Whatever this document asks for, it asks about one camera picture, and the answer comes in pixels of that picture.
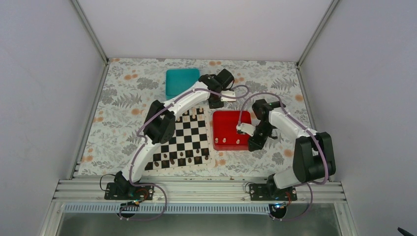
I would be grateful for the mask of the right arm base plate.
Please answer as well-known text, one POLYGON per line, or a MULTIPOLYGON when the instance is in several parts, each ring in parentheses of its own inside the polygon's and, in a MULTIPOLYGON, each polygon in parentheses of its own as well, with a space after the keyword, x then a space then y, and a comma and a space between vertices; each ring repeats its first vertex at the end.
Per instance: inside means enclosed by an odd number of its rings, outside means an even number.
POLYGON ((268 187, 267 184, 248 183, 245 186, 251 201, 297 201, 297 191, 290 186, 284 189, 268 187))

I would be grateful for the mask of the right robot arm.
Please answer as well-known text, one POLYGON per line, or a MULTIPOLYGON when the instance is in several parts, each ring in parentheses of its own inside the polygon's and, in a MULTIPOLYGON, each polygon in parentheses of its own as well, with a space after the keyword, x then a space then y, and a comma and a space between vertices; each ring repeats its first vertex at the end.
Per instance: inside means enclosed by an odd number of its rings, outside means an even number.
POLYGON ((335 174, 336 164, 330 134, 307 128, 289 114, 279 101, 268 103, 260 99, 252 105, 252 110, 260 122, 250 133, 249 151, 261 150, 267 139, 272 138, 272 131, 275 129, 279 129, 295 142, 292 165, 267 179, 266 193, 270 199, 279 200, 290 187, 311 181, 320 183, 320 179, 327 181, 329 176, 335 174))

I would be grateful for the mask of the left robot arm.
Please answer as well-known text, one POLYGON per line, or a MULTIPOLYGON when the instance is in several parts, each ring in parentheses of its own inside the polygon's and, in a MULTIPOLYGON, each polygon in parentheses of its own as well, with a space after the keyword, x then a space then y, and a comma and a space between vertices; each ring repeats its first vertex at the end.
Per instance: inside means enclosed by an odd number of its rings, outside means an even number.
POLYGON ((233 81, 232 73, 223 69, 218 74, 202 75, 194 85, 170 100, 153 101, 144 125, 137 132, 144 135, 142 143, 128 164, 115 174, 112 187, 107 192, 115 193, 124 199, 133 198, 137 192, 136 183, 141 179, 154 152, 174 136, 176 119, 204 101, 208 102, 211 109, 222 108, 224 103, 221 100, 221 92, 233 81))

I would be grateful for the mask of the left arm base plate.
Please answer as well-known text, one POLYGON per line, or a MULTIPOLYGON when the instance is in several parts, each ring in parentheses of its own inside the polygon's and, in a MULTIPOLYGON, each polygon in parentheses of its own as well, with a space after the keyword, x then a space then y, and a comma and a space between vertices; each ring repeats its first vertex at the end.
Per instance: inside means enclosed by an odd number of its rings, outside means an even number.
POLYGON ((105 189, 105 200, 144 201, 152 200, 153 186, 131 187, 123 192, 116 183, 108 183, 105 189))

